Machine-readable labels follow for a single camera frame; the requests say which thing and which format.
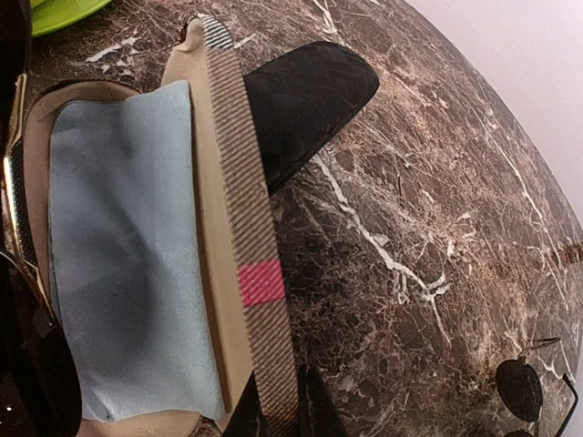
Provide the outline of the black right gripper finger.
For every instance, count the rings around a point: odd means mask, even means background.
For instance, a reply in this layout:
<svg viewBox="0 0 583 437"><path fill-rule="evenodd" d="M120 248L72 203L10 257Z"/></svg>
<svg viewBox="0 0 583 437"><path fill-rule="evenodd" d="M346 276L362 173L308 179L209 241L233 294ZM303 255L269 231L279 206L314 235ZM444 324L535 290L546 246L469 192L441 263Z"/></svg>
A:
<svg viewBox="0 0 583 437"><path fill-rule="evenodd" d="M320 373L310 365L299 367L301 437L347 437Z"/></svg>

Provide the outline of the black round sunglasses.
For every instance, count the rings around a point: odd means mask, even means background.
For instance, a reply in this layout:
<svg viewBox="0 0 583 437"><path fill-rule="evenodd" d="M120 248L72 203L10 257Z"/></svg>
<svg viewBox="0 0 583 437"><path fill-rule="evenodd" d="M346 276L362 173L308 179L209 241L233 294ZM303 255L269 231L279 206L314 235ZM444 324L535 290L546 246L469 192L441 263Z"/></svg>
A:
<svg viewBox="0 0 583 437"><path fill-rule="evenodd" d="M560 342L559 337L533 340L515 359L502 361L496 368L496 389L506 408L520 421L533 424L534 431L515 430L506 437L538 436L544 404L541 380L536 370L527 363L527 356L535 350Z"/></svg>

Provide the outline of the blue cleaning cloth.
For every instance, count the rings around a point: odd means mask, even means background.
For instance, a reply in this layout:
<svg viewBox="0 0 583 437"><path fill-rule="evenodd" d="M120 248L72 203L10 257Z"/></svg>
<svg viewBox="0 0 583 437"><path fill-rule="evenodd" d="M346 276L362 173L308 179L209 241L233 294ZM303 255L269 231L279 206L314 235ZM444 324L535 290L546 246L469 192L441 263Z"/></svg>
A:
<svg viewBox="0 0 583 437"><path fill-rule="evenodd" d="M51 291L83 415L224 412L202 289L189 84L77 100L50 139Z"/></svg>

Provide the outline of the gold frame sunglasses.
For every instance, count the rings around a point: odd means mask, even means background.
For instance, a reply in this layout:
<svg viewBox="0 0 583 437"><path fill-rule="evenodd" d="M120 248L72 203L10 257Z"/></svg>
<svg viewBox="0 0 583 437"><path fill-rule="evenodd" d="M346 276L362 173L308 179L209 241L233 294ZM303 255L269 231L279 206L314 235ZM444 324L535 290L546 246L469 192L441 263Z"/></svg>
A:
<svg viewBox="0 0 583 437"><path fill-rule="evenodd" d="M9 89L1 152L1 433L74 436L81 422L77 371L41 279L28 220L26 74Z"/></svg>

